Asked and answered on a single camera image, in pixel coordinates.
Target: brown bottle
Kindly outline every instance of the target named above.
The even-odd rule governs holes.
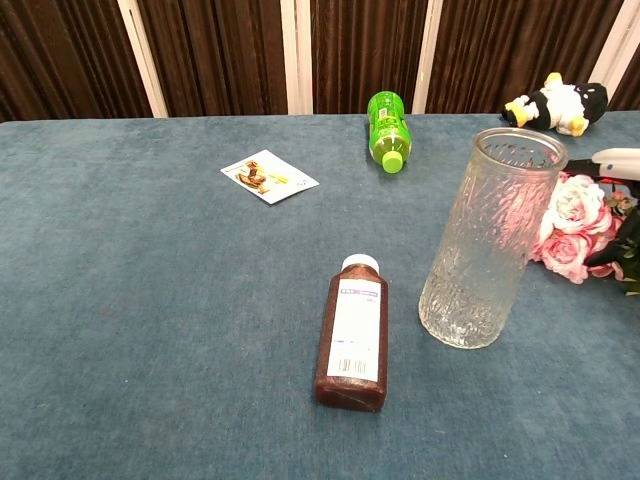
[[[368,255],[345,259],[331,279],[316,365],[316,399],[376,412],[387,396],[387,282]]]

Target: glass vase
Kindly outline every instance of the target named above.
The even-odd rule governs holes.
[[[471,158],[419,302],[442,342],[480,348],[502,331],[567,152],[538,132],[494,128]]]

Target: bottle cap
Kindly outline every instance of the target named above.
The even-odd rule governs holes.
[[[382,168],[387,173],[398,173],[402,170],[403,163],[400,152],[387,152],[382,156]]]
[[[347,258],[345,258],[344,262],[342,262],[342,270],[344,270],[350,265],[356,265],[358,263],[362,265],[366,265],[367,267],[373,268],[376,271],[376,273],[380,275],[380,266],[378,265],[378,262],[376,261],[376,259],[373,257],[370,257],[369,255],[365,255],[364,253],[356,253],[354,255],[349,255]]]

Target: curtain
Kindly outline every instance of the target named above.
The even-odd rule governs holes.
[[[609,110],[640,110],[640,46],[624,72]]]
[[[0,0],[0,121],[151,116],[117,0]]]
[[[364,113],[393,90],[411,111],[427,0],[311,0],[315,113]]]
[[[279,0],[138,0],[169,115],[286,114]]]
[[[552,71],[586,82],[622,2],[445,0],[426,112],[498,112]]]

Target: plush toy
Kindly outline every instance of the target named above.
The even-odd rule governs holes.
[[[604,115],[608,102],[603,85],[565,85],[562,76],[553,72],[545,80],[544,88],[507,103],[502,116],[513,127],[555,128],[558,133],[579,137],[589,124]]]

